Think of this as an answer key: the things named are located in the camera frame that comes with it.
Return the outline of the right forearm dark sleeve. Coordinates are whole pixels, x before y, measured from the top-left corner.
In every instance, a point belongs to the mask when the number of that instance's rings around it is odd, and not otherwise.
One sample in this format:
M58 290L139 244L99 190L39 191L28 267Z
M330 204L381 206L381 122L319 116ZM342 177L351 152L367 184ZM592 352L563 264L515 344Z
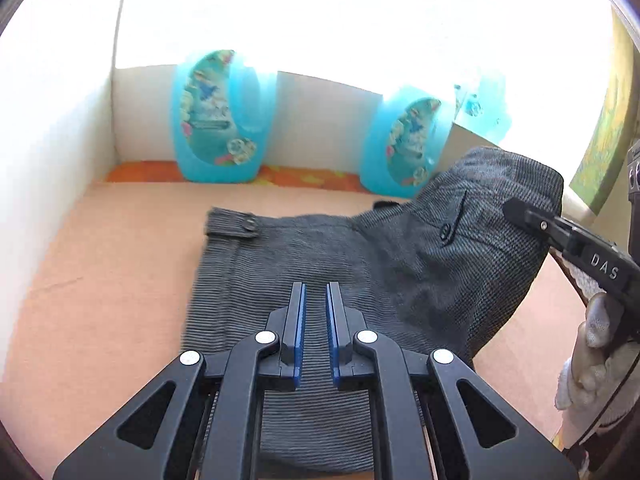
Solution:
M569 408L562 419L562 448L581 479L639 478L639 378L631 378L588 430L613 393L585 408Z

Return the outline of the right hand white glove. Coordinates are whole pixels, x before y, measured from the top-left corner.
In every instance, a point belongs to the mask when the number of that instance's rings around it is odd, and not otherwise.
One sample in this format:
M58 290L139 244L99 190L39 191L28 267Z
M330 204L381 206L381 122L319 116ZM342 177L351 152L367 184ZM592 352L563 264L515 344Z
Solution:
M608 431L639 399L639 345L613 349L623 307L604 292L594 295L577 330L574 350L560 371L554 405L562 413L562 433L575 441L588 429Z

